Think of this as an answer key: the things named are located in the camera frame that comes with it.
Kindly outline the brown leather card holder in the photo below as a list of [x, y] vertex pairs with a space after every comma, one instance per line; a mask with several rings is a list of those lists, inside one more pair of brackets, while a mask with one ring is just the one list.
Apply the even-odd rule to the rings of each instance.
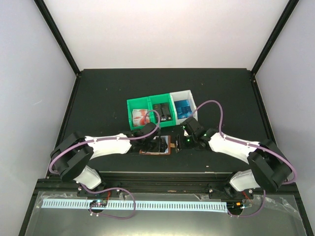
[[178, 148], [180, 147], [178, 143], [178, 139], [172, 140], [171, 136], [168, 136], [168, 152], [167, 153], [160, 153], [159, 152], [159, 143], [160, 143], [160, 137], [163, 136], [155, 136], [153, 140], [149, 143], [147, 147], [139, 151], [139, 154], [143, 155], [170, 155], [172, 150], [175, 150], [175, 152], [178, 151]]

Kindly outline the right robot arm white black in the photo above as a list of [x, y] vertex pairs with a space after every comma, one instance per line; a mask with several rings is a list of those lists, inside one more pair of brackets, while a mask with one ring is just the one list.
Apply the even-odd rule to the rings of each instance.
[[224, 193], [229, 198], [256, 188], [276, 192], [293, 173], [293, 167], [271, 140], [250, 142], [215, 129], [206, 130], [194, 117], [182, 122], [181, 127], [187, 147], [222, 153], [249, 165], [248, 170], [232, 174], [224, 185]]

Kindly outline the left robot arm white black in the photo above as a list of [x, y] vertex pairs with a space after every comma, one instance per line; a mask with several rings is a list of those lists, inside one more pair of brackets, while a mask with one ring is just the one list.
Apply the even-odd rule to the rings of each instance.
[[94, 196], [101, 196], [106, 183], [98, 170], [88, 166], [90, 160], [112, 154], [165, 154], [168, 148], [169, 138], [162, 136], [152, 122], [113, 136], [91, 137], [75, 132], [51, 152], [49, 171], [63, 182], [73, 180]]

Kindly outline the stack of white red cards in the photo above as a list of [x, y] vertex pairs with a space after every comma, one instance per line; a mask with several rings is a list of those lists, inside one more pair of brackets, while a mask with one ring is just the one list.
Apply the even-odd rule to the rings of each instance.
[[150, 122], [150, 116], [147, 109], [132, 110], [132, 124], [134, 127], [144, 126]]

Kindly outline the stack of blue cards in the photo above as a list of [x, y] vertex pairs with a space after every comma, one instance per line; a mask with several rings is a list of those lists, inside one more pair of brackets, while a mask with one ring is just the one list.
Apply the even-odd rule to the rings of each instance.
[[188, 118], [192, 114], [190, 103], [187, 99], [175, 101], [174, 104], [177, 113], [177, 119]]

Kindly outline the white bin with blue cards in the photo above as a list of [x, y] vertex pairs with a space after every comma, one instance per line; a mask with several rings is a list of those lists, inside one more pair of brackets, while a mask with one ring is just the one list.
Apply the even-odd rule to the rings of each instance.
[[174, 107], [175, 121], [177, 125], [180, 125], [190, 116], [193, 116], [198, 120], [198, 113], [193, 113], [196, 110], [196, 104], [190, 90], [171, 92], [169, 95]]

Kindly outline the green bin with red cards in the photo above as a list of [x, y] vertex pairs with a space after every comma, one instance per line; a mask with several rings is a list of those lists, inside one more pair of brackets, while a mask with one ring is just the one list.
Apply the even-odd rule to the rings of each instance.
[[128, 111], [128, 121], [131, 130], [140, 128], [146, 123], [153, 121], [153, 114], [148, 114], [148, 111], [151, 109], [149, 97], [128, 99], [126, 103]]

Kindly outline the stack of black cards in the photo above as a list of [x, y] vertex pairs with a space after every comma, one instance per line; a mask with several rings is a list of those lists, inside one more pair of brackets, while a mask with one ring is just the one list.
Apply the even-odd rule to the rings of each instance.
[[170, 112], [170, 108], [169, 108], [168, 103], [154, 104], [153, 109], [155, 111], [157, 111], [161, 122], [172, 120], [172, 116], [171, 116], [171, 112]]

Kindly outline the green bin with black cards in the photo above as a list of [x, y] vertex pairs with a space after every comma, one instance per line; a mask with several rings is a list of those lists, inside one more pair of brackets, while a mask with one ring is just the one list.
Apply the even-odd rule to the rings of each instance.
[[150, 119], [157, 123], [160, 119], [160, 127], [175, 126], [175, 110], [169, 93], [149, 96], [149, 108], [155, 110], [150, 113]]

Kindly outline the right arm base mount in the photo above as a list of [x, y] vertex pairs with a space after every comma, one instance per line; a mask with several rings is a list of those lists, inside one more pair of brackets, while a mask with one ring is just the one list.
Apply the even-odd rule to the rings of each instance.
[[243, 200], [253, 199], [253, 194], [248, 190], [237, 191], [226, 182], [212, 182], [207, 185], [207, 191], [210, 198], [222, 200]]

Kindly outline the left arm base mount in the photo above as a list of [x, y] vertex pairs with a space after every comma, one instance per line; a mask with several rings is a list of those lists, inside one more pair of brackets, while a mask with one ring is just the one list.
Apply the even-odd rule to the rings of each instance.
[[[99, 192], [102, 191], [104, 189], [108, 189], [108, 188], [114, 188], [114, 187], [121, 187], [121, 182], [119, 181], [107, 181], [106, 183], [101, 183], [99, 186], [97, 186], [96, 188], [92, 189], [91, 191], [93, 192]], [[82, 186], [79, 186], [78, 191], [77, 191], [77, 196], [79, 197], [101, 197], [101, 198], [105, 198], [105, 197], [113, 197], [113, 198], [117, 198], [120, 194], [120, 190], [110, 190], [108, 192], [102, 192], [102, 193], [89, 193], [88, 191], [86, 191]]]

